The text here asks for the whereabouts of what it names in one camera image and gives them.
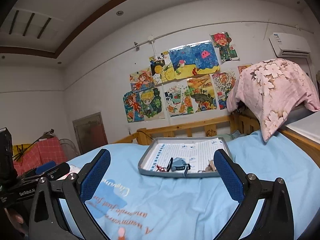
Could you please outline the left hand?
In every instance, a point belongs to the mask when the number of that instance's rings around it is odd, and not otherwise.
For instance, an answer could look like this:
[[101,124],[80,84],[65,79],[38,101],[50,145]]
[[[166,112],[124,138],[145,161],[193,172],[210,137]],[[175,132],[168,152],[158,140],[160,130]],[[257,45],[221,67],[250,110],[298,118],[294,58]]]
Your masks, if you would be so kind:
[[25,236],[29,235],[28,227],[25,224],[24,219],[21,215],[12,210],[8,210],[8,209],[4,209],[4,210],[7,214],[7,217],[11,221],[12,225],[14,226],[14,228],[17,231],[23,233]]

